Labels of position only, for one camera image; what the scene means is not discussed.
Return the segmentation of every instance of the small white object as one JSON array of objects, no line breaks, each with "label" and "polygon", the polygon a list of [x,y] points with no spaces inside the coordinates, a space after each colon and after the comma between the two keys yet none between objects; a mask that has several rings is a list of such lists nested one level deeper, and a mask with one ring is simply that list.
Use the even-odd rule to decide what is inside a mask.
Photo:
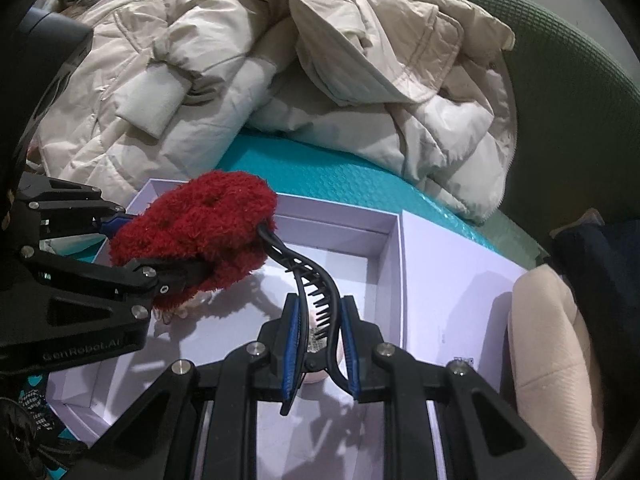
[{"label": "small white object", "polygon": [[176,309],[175,315],[180,319],[186,319],[189,315],[189,311],[183,305],[181,305],[178,307],[178,309]]},{"label": "small white object", "polygon": [[[323,310],[324,307],[316,308],[313,303],[309,303],[309,339],[313,337],[313,329],[318,328],[318,312]],[[342,346],[342,336],[338,336],[338,350],[336,353],[336,360],[338,364],[342,362],[344,359],[344,348]],[[324,381],[329,374],[325,370],[320,370],[319,372],[312,372],[305,375],[303,379],[303,384],[311,384],[317,383],[319,381]]]},{"label": "small white object", "polygon": [[160,319],[165,325],[168,325],[169,323],[171,323],[171,320],[174,318],[174,315],[175,314],[173,312],[162,311],[160,312]]}]

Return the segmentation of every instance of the box lid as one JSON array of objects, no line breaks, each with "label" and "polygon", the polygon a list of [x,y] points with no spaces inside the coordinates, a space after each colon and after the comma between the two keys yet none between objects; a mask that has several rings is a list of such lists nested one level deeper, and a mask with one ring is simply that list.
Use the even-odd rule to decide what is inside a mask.
[{"label": "box lid", "polygon": [[499,390],[511,291],[525,269],[406,211],[401,223],[405,349],[437,365],[468,360]]}]

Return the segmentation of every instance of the red fuzzy scrunchie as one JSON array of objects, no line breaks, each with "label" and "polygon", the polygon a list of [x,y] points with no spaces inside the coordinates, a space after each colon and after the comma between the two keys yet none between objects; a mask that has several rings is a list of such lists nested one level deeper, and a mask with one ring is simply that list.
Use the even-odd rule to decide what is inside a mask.
[{"label": "red fuzzy scrunchie", "polygon": [[199,290],[227,288],[262,266],[267,255],[256,227],[267,222],[274,228],[276,202],[276,193],[255,175],[211,171],[160,196],[123,226],[111,240],[111,262],[201,258],[212,263],[212,275],[200,286],[156,298],[154,307],[171,310]]}]

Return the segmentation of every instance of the blue gripper pad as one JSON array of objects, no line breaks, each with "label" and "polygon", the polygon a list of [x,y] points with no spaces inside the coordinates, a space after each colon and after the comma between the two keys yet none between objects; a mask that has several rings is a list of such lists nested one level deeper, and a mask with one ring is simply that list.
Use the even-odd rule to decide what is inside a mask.
[{"label": "blue gripper pad", "polygon": [[360,369],[358,366],[358,351],[356,350],[355,339],[351,329],[351,321],[344,306],[344,301],[340,300],[340,317],[342,318],[340,331],[342,333],[342,345],[344,347],[344,362],[347,365],[347,378],[351,396],[358,400],[360,396]]},{"label": "blue gripper pad", "polygon": [[130,215],[116,215],[111,220],[103,222],[100,226],[100,234],[105,235],[109,240],[118,233],[121,227],[125,226],[133,220]]},{"label": "blue gripper pad", "polygon": [[287,345],[285,346],[283,358],[283,377],[282,377],[282,397],[286,400],[291,398],[293,389],[296,387],[296,353],[298,343],[300,341],[300,298],[296,300],[293,306],[293,315],[291,316],[291,325],[289,326],[289,336],[287,337]]}]

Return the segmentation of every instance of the metal screw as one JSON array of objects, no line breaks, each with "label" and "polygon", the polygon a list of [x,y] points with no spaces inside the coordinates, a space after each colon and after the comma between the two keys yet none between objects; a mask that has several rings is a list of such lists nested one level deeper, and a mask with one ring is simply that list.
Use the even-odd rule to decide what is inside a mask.
[{"label": "metal screw", "polygon": [[187,359],[178,359],[171,365],[171,371],[176,375],[184,375],[191,370],[191,362]]},{"label": "metal screw", "polygon": [[132,306],[131,313],[136,319],[146,319],[147,317],[149,317],[149,311],[142,305]]},{"label": "metal screw", "polygon": [[31,258],[35,253],[36,253],[35,249],[30,245],[25,245],[23,248],[20,249],[20,254],[25,260],[28,260],[29,258]]},{"label": "metal screw", "polygon": [[460,359],[450,362],[447,366],[449,367],[449,370],[459,376],[463,376],[469,372],[469,365],[467,362]]},{"label": "metal screw", "polygon": [[382,357],[391,357],[396,351],[396,347],[391,343],[380,343],[376,346],[376,352],[378,352]]},{"label": "metal screw", "polygon": [[148,278],[154,278],[158,275],[153,267],[142,267],[142,274]]},{"label": "metal screw", "polygon": [[260,343],[260,341],[254,341],[246,346],[246,351],[249,352],[249,354],[258,357],[267,351],[267,347]]}]

